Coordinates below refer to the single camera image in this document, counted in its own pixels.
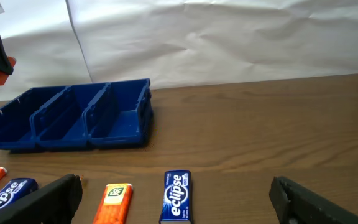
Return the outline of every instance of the tic tac box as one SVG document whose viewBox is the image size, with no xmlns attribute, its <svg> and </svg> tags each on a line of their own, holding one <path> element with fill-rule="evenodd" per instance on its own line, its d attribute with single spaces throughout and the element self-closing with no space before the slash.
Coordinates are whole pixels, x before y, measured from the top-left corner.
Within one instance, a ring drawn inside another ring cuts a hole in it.
<svg viewBox="0 0 358 224">
<path fill-rule="evenodd" d="M 38 184 L 31 178 L 12 179 L 0 191 L 0 209 L 6 207 L 38 189 Z"/>
<path fill-rule="evenodd" d="M 164 184 L 160 224 L 193 223 L 190 171 L 166 171 Z"/>
</svg>

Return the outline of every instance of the blue bin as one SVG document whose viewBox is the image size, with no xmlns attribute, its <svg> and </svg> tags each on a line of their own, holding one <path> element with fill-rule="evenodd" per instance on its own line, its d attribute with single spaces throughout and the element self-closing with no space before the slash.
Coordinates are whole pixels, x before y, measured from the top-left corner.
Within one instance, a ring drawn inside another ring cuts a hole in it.
<svg viewBox="0 0 358 224">
<path fill-rule="evenodd" d="M 150 80 L 33 88 L 0 108 L 0 149 L 142 145 Z"/>
</svg>

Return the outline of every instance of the blue plastic container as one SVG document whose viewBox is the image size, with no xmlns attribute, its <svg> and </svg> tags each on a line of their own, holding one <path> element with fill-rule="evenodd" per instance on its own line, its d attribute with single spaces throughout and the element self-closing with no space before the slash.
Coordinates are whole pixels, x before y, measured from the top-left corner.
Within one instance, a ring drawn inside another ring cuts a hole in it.
<svg viewBox="0 0 358 224">
<path fill-rule="evenodd" d="M 142 145 L 150 80 L 32 88 L 0 108 L 0 149 Z"/>
</svg>

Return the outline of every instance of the green label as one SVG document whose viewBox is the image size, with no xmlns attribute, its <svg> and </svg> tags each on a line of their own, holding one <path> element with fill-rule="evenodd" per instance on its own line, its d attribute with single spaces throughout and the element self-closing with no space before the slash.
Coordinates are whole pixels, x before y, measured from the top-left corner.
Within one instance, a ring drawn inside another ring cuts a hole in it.
<svg viewBox="0 0 358 224">
<path fill-rule="evenodd" d="M 122 194 L 122 192 L 124 191 L 123 187 L 115 187 L 113 189 L 110 190 L 108 196 L 120 196 L 120 194 Z"/>
</svg>

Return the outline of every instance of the table surface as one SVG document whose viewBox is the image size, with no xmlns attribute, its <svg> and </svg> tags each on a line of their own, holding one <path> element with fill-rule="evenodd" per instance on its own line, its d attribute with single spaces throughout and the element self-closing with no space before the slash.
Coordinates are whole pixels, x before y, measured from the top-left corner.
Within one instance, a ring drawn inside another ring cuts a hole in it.
<svg viewBox="0 0 358 224">
<path fill-rule="evenodd" d="M 187 169 L 195 223 L 278 223 L 269 189 L 284 175 L 358 215 L 358 75 L 153 90 L 152 106 L 146 148 L 0 151 L 0 189 L 16 177 L 44 186 L 84 175 L 73 223 L 89 224 L 105 185 L 128 182 L 126 223 L 157 224 L 163 173 Z"/>
</svg>

